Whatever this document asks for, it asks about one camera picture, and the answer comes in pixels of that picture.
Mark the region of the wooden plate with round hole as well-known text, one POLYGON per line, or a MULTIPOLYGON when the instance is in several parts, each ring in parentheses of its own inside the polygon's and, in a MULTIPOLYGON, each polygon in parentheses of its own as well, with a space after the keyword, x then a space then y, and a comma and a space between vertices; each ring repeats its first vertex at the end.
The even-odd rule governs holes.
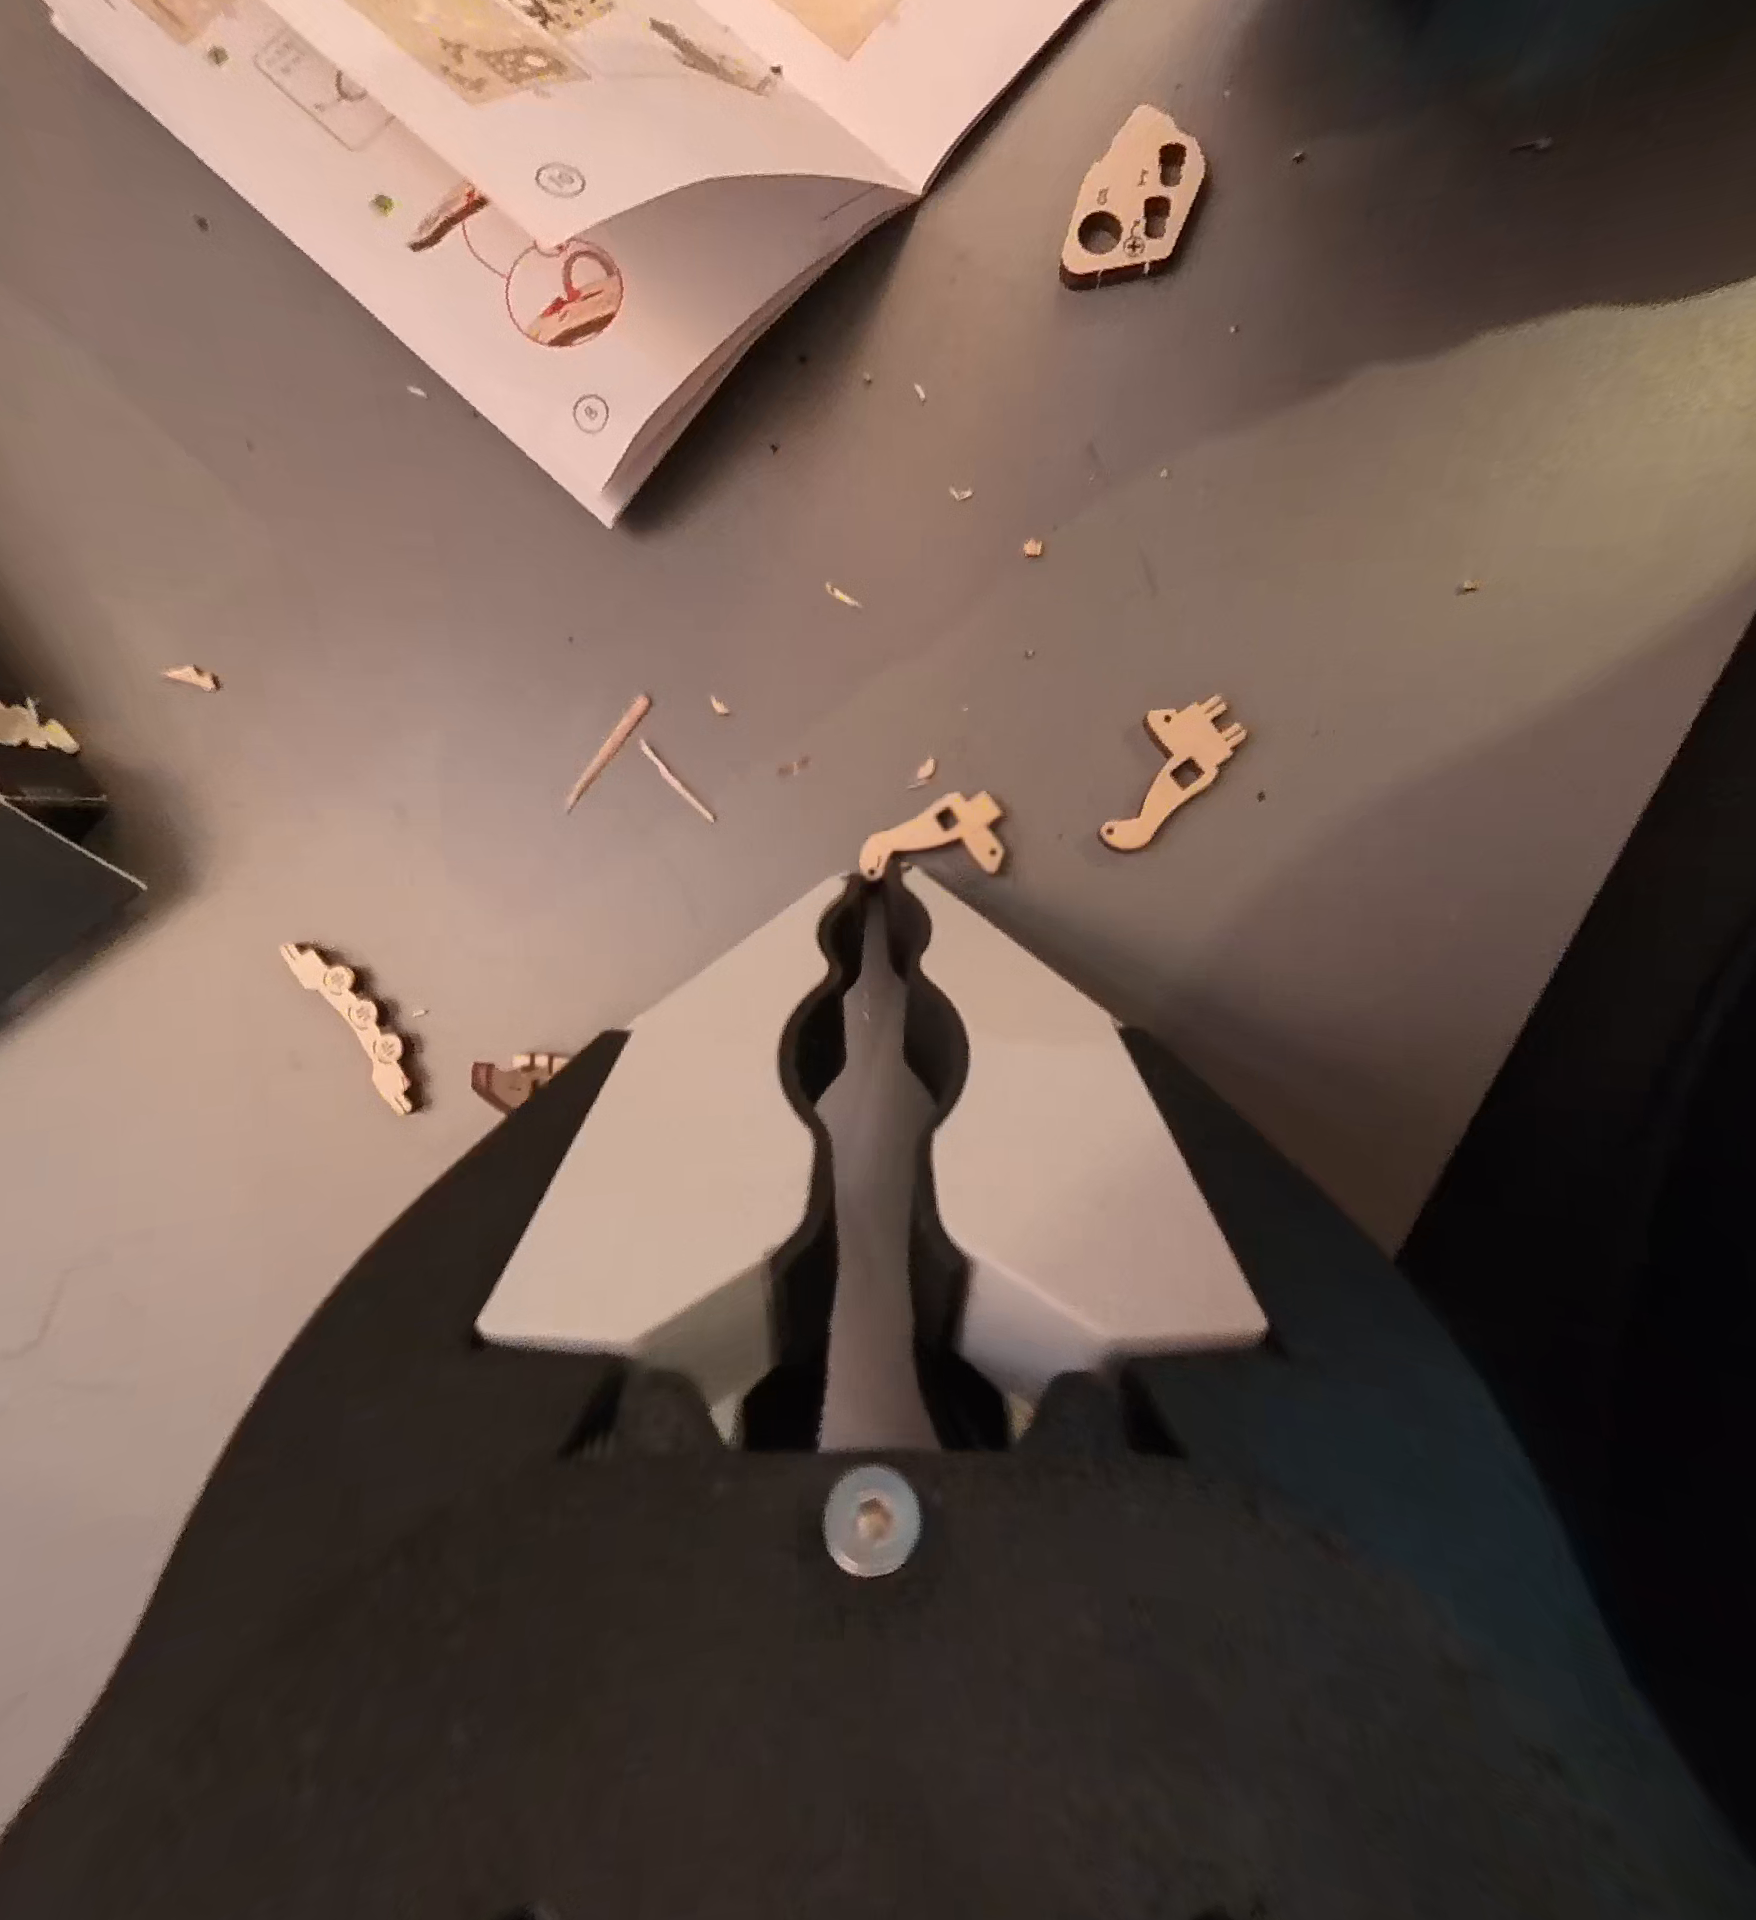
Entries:
POLYGON ((1165 110, 1130 110, 1079 181, 1059 281, 1092 290, 1158 275, 1176 260, 1204 179, 1206 155, 1193 133, 1165 110))

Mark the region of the toothed wooden strip part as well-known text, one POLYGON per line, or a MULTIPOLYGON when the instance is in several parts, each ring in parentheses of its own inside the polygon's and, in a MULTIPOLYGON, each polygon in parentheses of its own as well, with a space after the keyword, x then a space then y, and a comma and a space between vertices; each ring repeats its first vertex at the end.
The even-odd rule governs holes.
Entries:
POLYGON ((358 972, 307 943, 283 943, 279 955, 297 985, 319 996, 354 1035, 369 1064, 371 1088, 387 1110, 415 1114, 409 1042, 386 1018, 380 1001, 362 989, 358 972))

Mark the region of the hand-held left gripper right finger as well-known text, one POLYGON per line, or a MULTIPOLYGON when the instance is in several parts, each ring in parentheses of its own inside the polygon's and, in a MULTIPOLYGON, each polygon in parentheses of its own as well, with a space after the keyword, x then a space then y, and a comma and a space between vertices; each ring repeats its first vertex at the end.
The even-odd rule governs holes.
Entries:
POLYGON ((1059 1375, 1263 1342, 1266 1310, 1117 1020, 934 876, 900 878, 928 922, 919 976, 963 1040, 930 1134, 959 1356, 1040 1395, 1059 1375))

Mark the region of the scattered wood scraps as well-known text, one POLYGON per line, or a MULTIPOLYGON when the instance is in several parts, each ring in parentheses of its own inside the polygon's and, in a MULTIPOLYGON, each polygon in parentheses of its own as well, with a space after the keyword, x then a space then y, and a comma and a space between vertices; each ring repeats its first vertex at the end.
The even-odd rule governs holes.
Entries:
MULTIPOLYGON (((1496 144, 1485 144, 1485 154, 1504 154, 1507 143, 1509 141, 1500 141, 1496 144)), ((1542 139, 1520 139, 1520 141, 1516 141, 1509 146, 1509 154, 1549 154, 1551 148, 1553 148, 1553 137, 1551 135, 1544 135, 1542 139)), ((1196 157, 1196 144, 1195 143, 1189 146, 1189 155, 1191 155, 1191 159, 1196 157)), ((1305 154, 1292 154, 1292 155, 1288 155, 1287 163, 1285 163, 1287 168, 1292 167, 1292 163, 1305 161, 1305 157, 1307 157, 1305 154)), ((465 220, 466 216, 474 218, 476 216, 476 209, 479 207, 481 200, 476 194, 476 189, 468 187, 468 183, 466 183, 466 185, 459 185, 459 187, 455 187, 452 190, 452 201, 454 201, 452 212, 450 214, 443 214, 443 218, 446 218, 448 227, 463 231, 463 227, 455 222, 465 220)), ((853 194, 845 205, 849 209, 854 209, 854 207, 862 207, 864 201, 858 194, 853 194)), ((1154 201, 1154 205, 1162 212, 1162 200, 1154 201)), ((386 200, 376 200, 371 203, 371 211, 375 212, 376 211, 389 212, 389 207, 391 207, 391 201, 387 198, 386 200)), ((1092 224, 1097 225, 1101 222, 1101 218, 1103 216, 1097 214, 1095 218, 1092 218, 1092 224)), ((1491 214, 1487 212, 1483 218, 1485 218, 1485 222, 1489 222, 1489 225, 1496 225, 1500 231, 1504 229, 1502 224, 1500 224, 1504 220, 1504 214, 1498 214, 1498 218, 1492 220, 1491 214)), ((193 227, 198 227, 200 233, 209 233, 211 231, 209 216, 193 212, 193 227)), ((1116 225, 1112 222, 1103 222, 1101 231, 1105 227, 1108 227, 1112 233, 1116 233, 1116 225)), ((854 246, 858 246, 854 233, 851 233, 849 238, 851 238, 851 247, 854 251, 854 246)), ((577 258, 584 258, 586 251, 590 251, 590 247, 586 247, 584 244, 579 244, 577 246, 577 258)), ((549 258, 555 264, 555 251, 551 255, 536 255, 536 253, 533 253, 533 257, 535 258, 549 258)), ((1092 260, 1090 279, 1097 279, 1097 268, 1101 264, 1110 266, 1110 277, 1116 279, 1117 277, 1117 266, 1123 266, 1123 262, 1125 260, 1123 260, 1121 255, 1114 255, 1112 258, 1103 260, 1103 262, 1092 260)), ((818 266, 820 271, 829 271, 831 270, 831 262, 827 258, 818 258, 814 264, 818 266)), ((593 290, 601 292, 601 290, 608 288, 608 275, 610 275, 610 264, 608 264, 606 255, 603 255, 599 266, 593 268, 593 271, 586 273, 586 281, 582 284, 582 292, 593 292, 593 290)), ((783 299, 785 299, 783 295, 775 295, 770 301, 764 315, 766 315, 766 319, 772 323, 775 323, 777 312, 781 312, 785 308, 781 304, 783 299)), ((715 376, 715 382, 718 382, 718 384, 722 384, 722 372, 729 367, 729 360, 726 358, 728 352, 729 352, 729 349, 726 347, 720 350, 720 354, 718 354, 718 358, 720 358, 722 363, 713 363, 713 367, 711 367, 713 376, 715 376)), ((873 374, 869 369, 860 369, 860 382, 862 384, 858 385, 858 391, 864 391, 865 387, 869 387, 871 385, 871 378, 873 378, 873 374)), ((424 396, 424 389, 419 387, 415 382, 411 382, 406 387, 406 391, 409 391, 413 396, 424 396)), ((921 384, 913 391, 915 391, 915 400, 917 402, 924 402, 924 391, 921 389, 921 384)), ((691 396, 689 409, 696 409, 700 396, 702 396, 700 391, 691 396)), ((775 442, 766 441, 766 450, 775 452, 777 450, 775 442)), ((952 499, 967 499, 967 498, 972 496, 972 488, 961 488, 961 487, 959 488, 950 488, 948 494, 950 494, 952 499)), ((774 566, 772 569, 777 571, 779 567, 783 567, 781 555, 785 553, 786 544, 792 544, 792 540, 785 538, 785 521, 781 518, 777 520, 777 525, 774 527, 774 531, 777 532, 777 540, 783 540, 783 544, 777 544, 777 540, 772 540, 772 551, 774 551, 774 556, 777 558, 777 566, 774 566)), ((1038 534, 1035 534, 1029 540, 1024 540, 1018 547, 1018 551, 1025 558, 1036 558, 1036 556, 1042 555, 1044 542, 1046 542, 1044 538, 1038 538, 1038 534)), ((906 566, 906 571, 913 569, 913 566, 917 566, 917 560, 915 560, 917 544, 913 544, 910 549, 910 553, 906 553, 904 542, 902 542, 902 534, 900 534, 900 540, 893 540, 893 544, 897 547, 897 553, 893 553, 891 556, 900 558, 900 564, 904 564, 904 560, 910 560, 910 566, 906 566)), ((785 569, 792 571, 794 578, 797 578, 799 573, 803 573, 807 567, 810 567, 810 549, 808 549, 808 544, 799 553, 799 556, 803 558, 803 567, 799 567, 796 564, 796 560, 792 562, 792 567, 785 567, 785 569)), ((729 567, 729 569, 726 569, 726 567, 717 567, 717 564, 715 564, 713 578, 718 578, 718 586, 722 590, 722 591, 718 591, 718 599, 722 601, 722 608, 729 608, 733 601, 737 601, 739 604, 742 604, 742 599, 739 597, 742 593, 742 590, 735 590, 733 573, 735 573, 737 580, 742 580, 742 578, 746 578, 746 571, 750 571, 750 567, 746 567, 742 560, 739 560, 737 567, 729 567)), ((1458 567, 1447 566, 1447 567, 1439 567, 1439 571, 1434 571, 1432 577, 1434 578, 1441 578, 1443 584, 1445 584, 1445 590, 1452 597, 1465 597, 1465 595, 1469 595, 1469 591, 1483 591, 1485 590, 1485 580, 1481 577, 1459 577, 1456 580, 1450 580, 1450 575, 1454 571, 1458 571, 1458 567)), ((845 590, 840 590, 832 580, 827 580, 823 584, 823 591, 834 601, 834 604, 842 604, 842 606, 860 606, 862 604, 854 599, 854 595, 849 595, 845 590)), ((218 685, 222 683, 220 678, 218 678, 218 672, 215 672, 211 667, 204 665, 202 661, 187 661, 187 663, 176 663, 176 665, 165 663, 161 667, 161 674, 167 681, 189 683, 191 687, 198 687, 200 691, 216 691, 218 685)), ((718 715, 722 715, 726 711, 729 711, 729 707, 722 704, 722 700, 715 692, 711 694, 709 705, 718 715)), ((935 772, 935 768, 934 768, 932 759, 928 759, 926 764, 919 766, 917 772, 913 773, 913 784, 922 784, 924 781, 930 781, 932 775, 934 775, 934 772, 935 772)))

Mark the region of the white instruction booklet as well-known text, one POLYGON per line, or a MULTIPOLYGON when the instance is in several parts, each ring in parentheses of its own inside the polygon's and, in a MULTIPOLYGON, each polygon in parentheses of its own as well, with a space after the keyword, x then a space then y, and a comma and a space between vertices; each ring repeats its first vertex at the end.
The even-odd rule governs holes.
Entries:
POLYGON ((614 525, 1066 1, 69 1, 49 19, 614 525))

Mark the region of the small hooked wooden part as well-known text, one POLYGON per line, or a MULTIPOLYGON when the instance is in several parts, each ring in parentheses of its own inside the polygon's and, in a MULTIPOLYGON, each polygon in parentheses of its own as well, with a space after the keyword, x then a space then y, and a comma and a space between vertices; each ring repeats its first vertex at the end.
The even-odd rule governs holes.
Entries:
POLYGON ((1101 825, 1106 849, 1147 847, 1178 805, 1202 794, 1248 738, 1246 727, 1228 716, 1226 698, 1219 694, 1178 707, 1150 707, 1141 724, 1158 744, 1162 764, 1134 812, 1101 825))
POLYGON ((910 854, 961 847, 994 875, 1007 858, 994 830, 1003 814, 1005 808, 985 788, 970 794, 948 790, 910 818, 869 832, 858 849, 858 873, 865 882, 880 882, 910 854))

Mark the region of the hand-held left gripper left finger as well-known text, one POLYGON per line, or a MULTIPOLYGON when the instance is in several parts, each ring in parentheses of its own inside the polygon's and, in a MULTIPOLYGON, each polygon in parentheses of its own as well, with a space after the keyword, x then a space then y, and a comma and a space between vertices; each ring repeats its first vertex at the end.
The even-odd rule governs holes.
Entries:
POLYGON ((808 1362, 836 1281, 818 1103, 845 1066, 867 898, 818 882, 637 1014, 476 1314, 483 1344, 634 1360, 713 1410, 808 1362))

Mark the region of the thin wooden splinter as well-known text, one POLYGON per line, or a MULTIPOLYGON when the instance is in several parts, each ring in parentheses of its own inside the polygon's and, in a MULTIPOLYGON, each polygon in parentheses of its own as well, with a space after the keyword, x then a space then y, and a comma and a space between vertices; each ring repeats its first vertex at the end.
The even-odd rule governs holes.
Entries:
POLYGON ((625 742, 632 738, 641 722, 650 713, 650 694, 639 692, 625 711, 615 720, 593 750, 590 759, 577 772, 571 788, 564 794, 564 810, 569 814, 593 788, 604 770, 621 753, 625 742))
POLYGON ((669 764, 665 764, 665 761, 663 761, 663 759, 660 757, 660 753, 658 753, 658 751, 656 751, 656 750, 654 750, 654 748, 650 746, 650 738, 649 738, 649 737, 645 737, 645 733, 639 733, 639 735, 637 735, 637 750, 639 750, 639 751, 643 753, 643 757, 645 757, 645 759, 647 759, 649 764, 652 764, 652 770, 656 772, 656 775, 658 775, 658 777, 660 777, 660 779, 661 779, 661 781, 663 781, 663 783, 665 783, 665 784, 667 784, 667 786, 669 786, 669 788, 672 790, 672 794, 678 794, 678 795, 682 795, 682 801, 683 801, 685 805, 689 805, 689 808, 691 808, 693 812, 696 812, 696 814, 698 814, 698 818, 700 818, 700 819, 704 819, 704 821, 707 821, 709 825, 717 825, 717 816, 715 816, 715 812, 713 812, 713 810, 711 810, 709 805, 706 805, 706 803, 704 803, 704 801, 702 801, 702 799, 700 799, 700 797, 698 797, 698 795, 696 795, 696 794, 694 794, 694 792, 693 792, 693 790, 691 790, 691 788, 689 788, 689 786, 687 786, 687 784, 685 784, 685 783, 682 781, 682 777, 676 775, 676 772, 674 772, 674 770, 672 770, 672 768, 671 768, 669 764))

